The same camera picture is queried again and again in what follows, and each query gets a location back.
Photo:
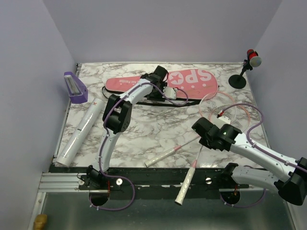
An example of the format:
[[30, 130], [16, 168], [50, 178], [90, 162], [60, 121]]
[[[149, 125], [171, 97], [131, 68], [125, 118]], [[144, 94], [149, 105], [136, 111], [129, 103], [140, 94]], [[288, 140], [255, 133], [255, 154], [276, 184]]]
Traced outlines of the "pink racket cover bag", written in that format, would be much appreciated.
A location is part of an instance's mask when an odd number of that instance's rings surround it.
[[[138, 83], [140, 76], [110, 78], [105, 83], [108, 92], [122, 93]], [[218, 91], [216, 77], [203, 69], [172, 71], [168, 75], [168, 87], [184, 90], [189, 99], [200, 100], [208, 94]]]

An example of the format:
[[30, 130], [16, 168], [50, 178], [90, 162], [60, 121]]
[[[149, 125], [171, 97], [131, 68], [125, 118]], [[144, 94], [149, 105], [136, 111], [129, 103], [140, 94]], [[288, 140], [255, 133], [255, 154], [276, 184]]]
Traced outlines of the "grey shuttlecock tube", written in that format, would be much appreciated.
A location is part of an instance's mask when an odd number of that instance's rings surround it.
[[57, 157], [57, 166], [70, 166], [94, 122], [97, 120], [99, 114], [101, 113], [103, 107], [104, 102], [102, 100], [99, 98], [93, 99], [86, 113], [77, 125], [74, 133], [68, 140], [62, 152]]

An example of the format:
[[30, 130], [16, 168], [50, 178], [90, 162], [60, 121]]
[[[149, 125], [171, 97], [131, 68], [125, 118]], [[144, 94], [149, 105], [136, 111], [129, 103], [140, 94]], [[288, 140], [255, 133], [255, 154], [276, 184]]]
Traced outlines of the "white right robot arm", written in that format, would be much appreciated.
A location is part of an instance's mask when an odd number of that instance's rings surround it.
[[240, 129], [223, 124], [221, 127], [206, 118], [198, 119], [192, 129], [200, 136], [199, 143], [209, 149], [230, 151], [241, 155], [262, 170], [229, 164], [221, 175], [223, 186], [249, 184], [275, 191], [285, 201], [301, 206], [307, 196], [307, 160], [282, 155], [266, 146], [252, 141]]

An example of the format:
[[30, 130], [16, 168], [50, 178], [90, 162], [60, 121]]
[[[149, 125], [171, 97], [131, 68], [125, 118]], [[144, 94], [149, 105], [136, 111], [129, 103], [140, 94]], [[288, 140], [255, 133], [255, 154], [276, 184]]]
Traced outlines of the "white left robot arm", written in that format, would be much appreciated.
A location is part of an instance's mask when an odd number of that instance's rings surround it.
[[102, 189], [106, 185], [103, 175], [109, 168], [110, 159], [119, 136], [128, 128], [131, 121], [133, 106], [143, 97], [153, 92], [162, 94], [166, 86], [164, 78], [168, 71], [157, 66], [154, 72], [144, 74], [139, 81], [120, 95], [111, 95], [107, 101], [103, 114], [103, 137], [96, 157], [97, 162], [90, 165], [86, 174], [90, 176], [90, 184], [95, 189]]

